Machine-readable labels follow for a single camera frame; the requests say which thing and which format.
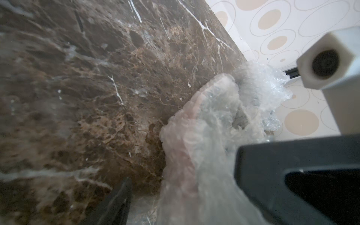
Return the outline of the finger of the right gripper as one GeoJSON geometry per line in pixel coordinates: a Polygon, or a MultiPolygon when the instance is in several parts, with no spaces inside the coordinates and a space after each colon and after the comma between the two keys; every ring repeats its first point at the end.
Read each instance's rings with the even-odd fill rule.
{"type": "Polygon", "coordinates": [[[276,225],[360,222],[360,136],[245,145],[234,178],[276,225]]]}

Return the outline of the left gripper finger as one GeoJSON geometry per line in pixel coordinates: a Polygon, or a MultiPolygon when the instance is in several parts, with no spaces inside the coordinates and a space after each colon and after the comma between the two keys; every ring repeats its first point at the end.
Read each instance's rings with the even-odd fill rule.
{"type": "Polygon", "coordinates": [[[132,181],[125,178],[80,222],[81,225],[125,225],[132,201],[132,181]]]}

